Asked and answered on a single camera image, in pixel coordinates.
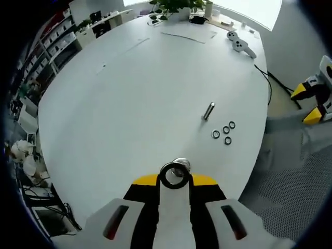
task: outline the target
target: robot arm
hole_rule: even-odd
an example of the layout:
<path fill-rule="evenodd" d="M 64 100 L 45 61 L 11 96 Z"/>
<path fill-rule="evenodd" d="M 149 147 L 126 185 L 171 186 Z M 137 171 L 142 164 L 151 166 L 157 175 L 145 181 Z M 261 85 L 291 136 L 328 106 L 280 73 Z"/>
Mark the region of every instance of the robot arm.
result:
<path fill-rule="evenodd" d="M 323 56 L 319 74 L 309 77 L 301 83 L 291 96 L 292 100 L 316 97 L 315 107 L 303 120 L 307 125 L 332 120 L 332 60 Z"/>
<path fill-rule="evenodd" d="M 169 178 L 172 169 L 182 172 L 177 182 Z M 266 232 L 262 219 L 240 202 L 226 199 L 215 180 L 190 174 L 177 162 L 134 181 L 123 199 L 94 213 L 71 239 L 73 249 L 294 246 Z"/>

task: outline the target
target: white wall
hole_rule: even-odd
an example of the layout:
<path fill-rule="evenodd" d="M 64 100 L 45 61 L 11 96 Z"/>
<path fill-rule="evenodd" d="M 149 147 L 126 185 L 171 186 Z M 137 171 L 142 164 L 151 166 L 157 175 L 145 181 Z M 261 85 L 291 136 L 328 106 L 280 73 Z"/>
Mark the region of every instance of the white wall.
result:
<path fill-rule="evenodd" d="M 221 13 L 244 21 L 260 32 L 267 68 L 286 86 L 295 89 L 299 83 L 319 70 L 319 63 L 327 50 L 296 0 L 283 0 L 272 32 L 244 16 L 219 9 Z M 303 108 L 311 108 L 315 100 L 303 100 L 299 103 Z"/>

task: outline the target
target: office desk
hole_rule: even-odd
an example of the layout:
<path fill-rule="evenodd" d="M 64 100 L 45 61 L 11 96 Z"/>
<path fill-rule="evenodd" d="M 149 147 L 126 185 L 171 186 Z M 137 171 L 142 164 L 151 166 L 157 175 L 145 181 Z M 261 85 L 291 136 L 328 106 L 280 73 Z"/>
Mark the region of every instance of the office desk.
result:
<path fill-rule="evenodd" d="M 148 17 L 101 36 L 56 76 L 39 104 L 40 143 L 46 167 L 77 222 L 140 176 L 158 173 L 177 157 L 192 173 L 208 175 L 227 198 L 242 193 L 261 146 L 268 83 L 258 33 L 239 30 L 257 54 L 232 50 L 227 31 L 189 22 L 147 25 Z M 162 34 L 216 32 L 205 44 Z M 201 116 L 210 102 L 209 120 Z M 224 144 L 223 126 L 236 123 Z M 213 139 L 211 132 L 221 132 Z"/>

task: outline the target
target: gray floor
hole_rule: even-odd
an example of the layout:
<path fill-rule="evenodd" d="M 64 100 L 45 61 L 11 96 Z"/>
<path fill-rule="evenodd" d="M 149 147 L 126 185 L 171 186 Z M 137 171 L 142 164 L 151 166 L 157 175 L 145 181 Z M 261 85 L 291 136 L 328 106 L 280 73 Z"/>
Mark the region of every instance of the gray floor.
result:
<path fill-rule="evenodd" d="M 280 117 L 289 112 L 298 110 L 291 101 L 289 95 L 272 78 L 269 77 L 272 86 L 272 98 L 268 108 L 269 117 Z"/>

